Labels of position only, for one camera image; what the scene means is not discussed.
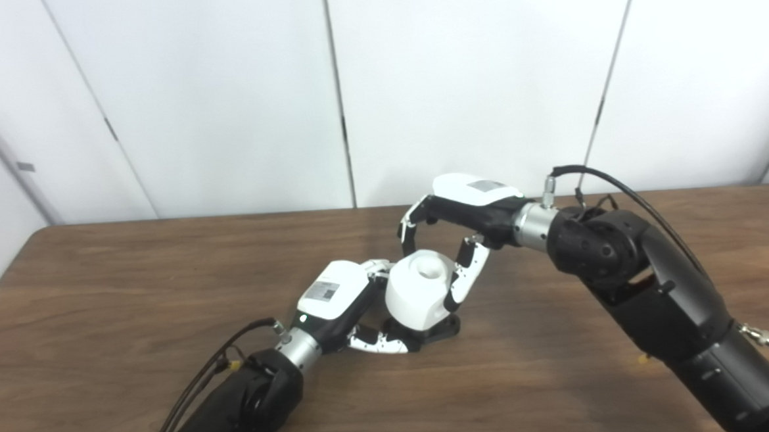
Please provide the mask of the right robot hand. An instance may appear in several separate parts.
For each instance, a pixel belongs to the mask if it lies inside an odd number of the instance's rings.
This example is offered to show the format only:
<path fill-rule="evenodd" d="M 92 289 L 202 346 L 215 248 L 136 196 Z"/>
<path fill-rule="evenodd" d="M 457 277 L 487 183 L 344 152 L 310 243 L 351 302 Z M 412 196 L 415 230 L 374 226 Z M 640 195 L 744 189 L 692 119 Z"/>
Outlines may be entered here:
<path fill-rule="evenodd" d="M 432 193 L 414 203 L 400 219 L 397 235 L 402 254 L 410 255 L 417 250 L 415 233 L 421 224 L 445 222 L 471 230 L 461 240 L 442 301 L 450 313 L 467 298 L 489 252 L 521 245 L 517 217 L 530 200 L 513 186 L 463 173 L 443 174 L 432 183 Z"/>

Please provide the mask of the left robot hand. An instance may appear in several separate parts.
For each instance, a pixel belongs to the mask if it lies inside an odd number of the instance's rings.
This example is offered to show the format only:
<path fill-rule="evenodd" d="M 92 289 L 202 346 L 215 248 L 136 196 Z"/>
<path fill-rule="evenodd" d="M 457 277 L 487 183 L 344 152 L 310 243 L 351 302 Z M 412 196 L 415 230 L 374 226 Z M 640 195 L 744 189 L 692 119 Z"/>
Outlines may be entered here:
<path fill-rule="evenodd" d="M 344 349 L 369 354 L 410 354 L 422 346 L 360 325 L 367 309 L 383 293 L 390 270 L 388 260 L 336 260 L 301 295 L 289 329 L 278 350 L 297 368 L 310 368 L 317 358 Z"/>

